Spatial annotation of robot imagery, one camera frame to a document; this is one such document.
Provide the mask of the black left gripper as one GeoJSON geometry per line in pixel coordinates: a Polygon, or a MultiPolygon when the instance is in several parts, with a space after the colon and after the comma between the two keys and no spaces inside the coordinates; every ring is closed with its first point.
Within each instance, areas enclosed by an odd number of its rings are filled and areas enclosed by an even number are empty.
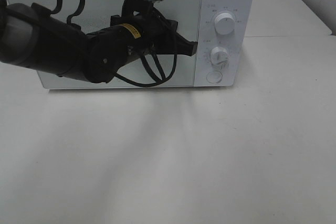
{"type": "Polygon", "coordinates": [[[176,33],[175,24],[165,19],[154,3],[154,0],[124,0],[121,15],[111,16],[110,25],[131,25],[135,40],[131,45],[140,49],[158,55],[195,55],[197,42],[176,33]]]}

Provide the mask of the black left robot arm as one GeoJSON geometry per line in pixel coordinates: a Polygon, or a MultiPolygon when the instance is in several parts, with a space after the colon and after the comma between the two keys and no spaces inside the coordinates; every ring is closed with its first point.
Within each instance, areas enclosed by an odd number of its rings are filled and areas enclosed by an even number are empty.
{"type": "Polygon", "coordinates": [[[171,79],[159,55],[193,56],[197,42],[177,32],[177,21],[153,5],[113,15],[110,26],[88,34],[70,20],[53,18],[54,10],[37,3],[7,4],[1,0],[1,62],[90,83],[121,78],[119,69],[140,60],[157,86],[171,79]]]}

